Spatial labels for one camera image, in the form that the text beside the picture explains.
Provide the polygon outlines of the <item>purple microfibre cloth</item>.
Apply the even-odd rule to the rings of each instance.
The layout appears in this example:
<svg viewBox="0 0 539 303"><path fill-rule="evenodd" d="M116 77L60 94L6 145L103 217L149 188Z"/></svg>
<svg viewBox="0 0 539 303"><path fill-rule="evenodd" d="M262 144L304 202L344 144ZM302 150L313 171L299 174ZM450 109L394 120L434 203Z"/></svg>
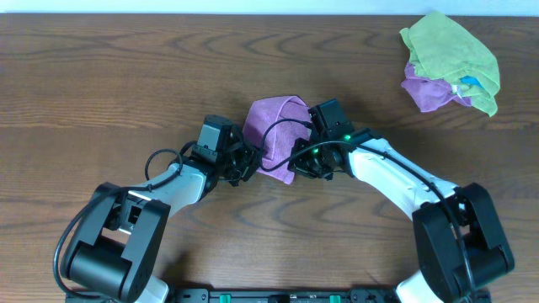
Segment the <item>purple microfibre cloth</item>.
<svg viewBox="0 0 539 303"><path fill-rule="evenodd" d="M260 149L262 165L272 168L291 155L296 139L307 140L310 130L293 121L310 122L309 107L294 95L260 99L251 105L243 136Z"/></svg>

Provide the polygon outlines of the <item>green microfibre cloth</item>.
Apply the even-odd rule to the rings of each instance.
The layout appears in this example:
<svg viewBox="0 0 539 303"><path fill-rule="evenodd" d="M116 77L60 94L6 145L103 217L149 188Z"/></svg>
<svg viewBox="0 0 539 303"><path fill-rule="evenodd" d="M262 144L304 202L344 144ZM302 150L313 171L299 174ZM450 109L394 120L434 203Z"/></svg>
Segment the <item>green microfibre cloth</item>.
<svg viewBox="0 0 539 303"><path fill-rule="evenodd" d="M490 117L497 113L499 65L479 39L439 12L429 13L414 25L401 29L400 35L409 50L408 62L414 65L418 76L443 79L454 93L469 97L471 107ZM483 87L462 83L460 78L465 76L475 77Z"/></svg>

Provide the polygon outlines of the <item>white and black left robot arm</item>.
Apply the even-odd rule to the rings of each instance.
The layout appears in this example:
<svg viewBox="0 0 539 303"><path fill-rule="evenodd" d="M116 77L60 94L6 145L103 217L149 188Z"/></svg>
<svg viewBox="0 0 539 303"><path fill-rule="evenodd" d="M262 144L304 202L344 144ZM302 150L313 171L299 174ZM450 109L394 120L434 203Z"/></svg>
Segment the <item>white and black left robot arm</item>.
<svg viewBox="0 0 539 303"><path fill-rule="evenodd" d="M258 169L259 149L241 130L202 132L168 168L135 186L102 183L56 245L53 275L68 298L164 302L169 287L152 277L168 218L209 194L219 181L236 186Z"/></svg>

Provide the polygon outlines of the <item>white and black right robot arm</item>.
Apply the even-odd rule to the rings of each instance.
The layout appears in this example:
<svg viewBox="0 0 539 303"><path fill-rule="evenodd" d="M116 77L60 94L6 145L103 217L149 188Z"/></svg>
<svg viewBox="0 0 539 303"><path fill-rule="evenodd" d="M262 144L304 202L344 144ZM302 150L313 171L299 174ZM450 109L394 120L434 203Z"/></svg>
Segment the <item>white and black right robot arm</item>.
<svg viewBox="0 0 539 303"><path fill-rule="evenodd" d="M331 179L340 169L381 192L412 222L419 270L394 290L400 302L485 302L482 288L515 259L488 191L437 178L365 129L297 139L289 168Z"/></svg>

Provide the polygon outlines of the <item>blue cloth in pile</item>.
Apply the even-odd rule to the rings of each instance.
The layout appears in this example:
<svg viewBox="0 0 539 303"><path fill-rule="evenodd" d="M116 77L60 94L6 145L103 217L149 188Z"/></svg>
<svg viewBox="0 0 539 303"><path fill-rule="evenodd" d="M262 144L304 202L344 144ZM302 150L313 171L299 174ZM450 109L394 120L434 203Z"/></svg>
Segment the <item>blue cloth in pile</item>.
<svg viewBox="0 0 539 303"><path fill-rule="evenodd" d="M482 84L472 76L465 76L460 78L461 82L470 86L477 86L479 88L482 88Z"/></svg>

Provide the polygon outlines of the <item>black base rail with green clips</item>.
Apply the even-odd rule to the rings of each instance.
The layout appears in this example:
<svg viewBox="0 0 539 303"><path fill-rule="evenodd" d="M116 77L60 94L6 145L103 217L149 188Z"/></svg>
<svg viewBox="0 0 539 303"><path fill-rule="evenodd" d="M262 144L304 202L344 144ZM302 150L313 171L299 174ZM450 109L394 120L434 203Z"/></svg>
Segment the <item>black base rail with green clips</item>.
<svg viewBox="0 0 539 303"><path fill-rule="evenodd" d="M166 303L398 303L440 302L432 296L398 296L395 289L359 288L348 291L207 290L178 289L164 297Z"/></svg>

